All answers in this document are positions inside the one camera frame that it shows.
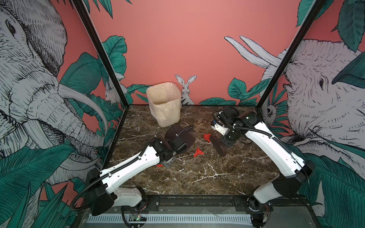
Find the brown hand brush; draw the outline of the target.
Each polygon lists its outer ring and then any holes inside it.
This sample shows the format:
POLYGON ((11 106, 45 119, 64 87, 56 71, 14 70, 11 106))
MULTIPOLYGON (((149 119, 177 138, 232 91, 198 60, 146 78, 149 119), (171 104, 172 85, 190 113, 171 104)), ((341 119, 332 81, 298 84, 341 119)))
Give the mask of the brown hand brush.
POLYGON ((211 135, 210 141, 219 156, 221 157, 226 156, 228 147, 223 143, 223 141, 219 137, 211 135))

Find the dark brown dustpan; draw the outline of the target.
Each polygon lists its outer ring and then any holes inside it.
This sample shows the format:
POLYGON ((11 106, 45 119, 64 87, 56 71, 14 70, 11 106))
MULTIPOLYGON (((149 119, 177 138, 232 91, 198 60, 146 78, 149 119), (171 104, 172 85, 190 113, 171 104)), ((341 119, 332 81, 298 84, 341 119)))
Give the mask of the dark brown dustpan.
POLYGON ((193 129, 193 125, 183 128, 175 123, 165 134, 165 139, 177 155, 186 153, 196 141, 196 138, 190 133, 193 129))

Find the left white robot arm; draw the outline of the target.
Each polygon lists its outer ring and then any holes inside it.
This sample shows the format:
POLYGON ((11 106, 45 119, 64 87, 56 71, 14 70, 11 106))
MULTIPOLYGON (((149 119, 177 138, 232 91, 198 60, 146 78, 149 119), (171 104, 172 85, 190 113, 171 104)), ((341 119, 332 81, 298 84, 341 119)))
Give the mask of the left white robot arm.
POLYGON ((141 187, 131 189, 120 186, 147 168, 161 164, 170 167, 176 155, 183 154, 195 140, 185 141, 181 137, 174 140, 153 137, 141 152, 124 162, 99 171, 93 169, 86 176, 86 202, 93 216, 101 215, 112 207, 146 207, 148 197, 141 187))

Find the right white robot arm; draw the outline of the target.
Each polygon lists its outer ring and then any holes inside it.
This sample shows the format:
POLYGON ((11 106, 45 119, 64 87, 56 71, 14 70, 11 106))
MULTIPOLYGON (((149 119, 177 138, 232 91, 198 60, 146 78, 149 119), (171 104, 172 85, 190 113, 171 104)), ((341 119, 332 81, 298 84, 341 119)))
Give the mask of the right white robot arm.
POLYGON ((303 183, 309 180, 316 166, 294 154, 266 126, 254 111, 239 114, 232 106, 213 113, 212 128, 221 134, 220 140, 231 147, 241 136, 253 141, 277 166, 279 176, 257 187, 248 197, 252 211, 259 211, 269 201, 292 198, 303 183))

